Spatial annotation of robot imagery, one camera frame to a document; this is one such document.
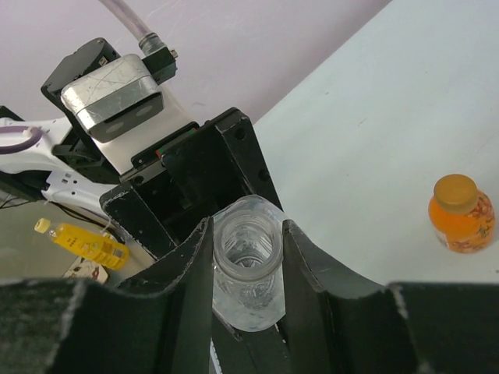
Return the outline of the small orange juice bottle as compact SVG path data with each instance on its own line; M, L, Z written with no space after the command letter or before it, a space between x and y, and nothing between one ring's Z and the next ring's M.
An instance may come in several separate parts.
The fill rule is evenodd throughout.
M433 195L428 204L428 215L437 239L453 252L478 252L493 241L494 207L490 198L480 189L478 202L469 213L449 213L437 204Z

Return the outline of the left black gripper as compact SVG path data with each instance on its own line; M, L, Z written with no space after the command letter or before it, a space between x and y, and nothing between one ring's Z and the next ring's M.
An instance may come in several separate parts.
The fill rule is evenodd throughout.
M258 195L282 208L253 124L238 108L202 125L190 122L137 154L132 164L120 177L123 183L105 192L99 203L155 260L177 244L136 185L165 175L167 185L191 204L212 199L224 207L242 196Z

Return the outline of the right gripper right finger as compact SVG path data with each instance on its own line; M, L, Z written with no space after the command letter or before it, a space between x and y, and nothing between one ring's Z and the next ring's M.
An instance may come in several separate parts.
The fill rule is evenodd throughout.
M377 284L283 227L294 373L495 373L495 284Z

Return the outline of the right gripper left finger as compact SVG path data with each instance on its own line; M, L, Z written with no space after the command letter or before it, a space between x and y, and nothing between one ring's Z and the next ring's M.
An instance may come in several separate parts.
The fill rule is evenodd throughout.
M111 288L87 278L1 282L4 373L206 373L213 221Z

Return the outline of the blue labeled water bottle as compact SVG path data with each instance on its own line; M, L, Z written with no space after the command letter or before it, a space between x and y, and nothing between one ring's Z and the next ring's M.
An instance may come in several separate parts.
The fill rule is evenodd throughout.
M214 216L213 310L229 326L260 332L285 315L285 214L258 195Z

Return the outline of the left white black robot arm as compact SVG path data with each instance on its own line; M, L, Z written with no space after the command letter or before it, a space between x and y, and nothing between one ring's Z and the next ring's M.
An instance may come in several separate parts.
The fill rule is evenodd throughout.
M159 259L237 199L279 199L250 119L189 119L162 86L173 52L154 33L139 46L120 55L96 38L66 56L41 87L61 118L1 109L1 189L108 219Z

